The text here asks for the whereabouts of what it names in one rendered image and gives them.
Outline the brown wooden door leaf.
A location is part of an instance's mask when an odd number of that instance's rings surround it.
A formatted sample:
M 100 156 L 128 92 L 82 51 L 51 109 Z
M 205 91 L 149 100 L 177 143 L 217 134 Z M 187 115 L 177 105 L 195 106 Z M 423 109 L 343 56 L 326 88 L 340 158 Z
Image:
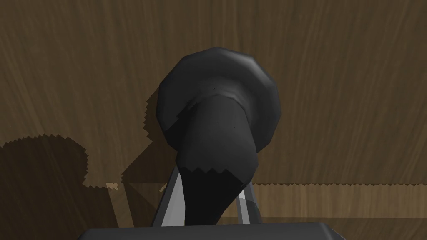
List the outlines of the brown wooden door leaf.
M 176 155 L 158 86 L 216 46 L 278 86 L 265 223 L 427 240 L 427 0 L 0 0 L 0 240 L 148 227 Z

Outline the black door knob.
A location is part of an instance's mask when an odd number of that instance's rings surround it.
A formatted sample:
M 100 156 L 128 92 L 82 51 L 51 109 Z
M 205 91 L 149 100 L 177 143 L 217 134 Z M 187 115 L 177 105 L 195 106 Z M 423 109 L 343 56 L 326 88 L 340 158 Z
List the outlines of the black door knob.
M 249 55 L 184 56 L 158 89 L 156 117 L 176 150 L 186 225 L 214 225 L 251 182 L 281 116 L 274 80 Z

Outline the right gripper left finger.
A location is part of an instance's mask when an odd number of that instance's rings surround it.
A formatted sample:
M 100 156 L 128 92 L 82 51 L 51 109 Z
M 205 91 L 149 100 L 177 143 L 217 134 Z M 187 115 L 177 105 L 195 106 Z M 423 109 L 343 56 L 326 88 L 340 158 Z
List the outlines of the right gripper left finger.
M 151 226 L 184 226 L 185 201 L 181 176 L 175 167 L 166 184 Z

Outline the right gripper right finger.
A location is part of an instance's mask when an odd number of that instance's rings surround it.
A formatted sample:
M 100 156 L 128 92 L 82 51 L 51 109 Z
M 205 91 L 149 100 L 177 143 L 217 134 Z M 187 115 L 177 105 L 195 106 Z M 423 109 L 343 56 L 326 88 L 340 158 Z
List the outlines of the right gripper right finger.
M 236 197 L 238 224 L 261 224 L 253 184 L 249 183 Z

